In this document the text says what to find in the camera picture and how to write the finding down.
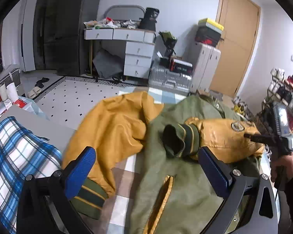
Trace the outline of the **person's right hand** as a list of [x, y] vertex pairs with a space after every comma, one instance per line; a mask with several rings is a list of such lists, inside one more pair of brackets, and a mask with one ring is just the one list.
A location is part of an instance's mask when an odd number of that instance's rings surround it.
[[287, 180], [293, 178], [293, 153], [284, 155], [277, 160], [271, 162], [271, 181], [275, 182], [277, 179], [277, 168], [283, 168], [286, 173]]

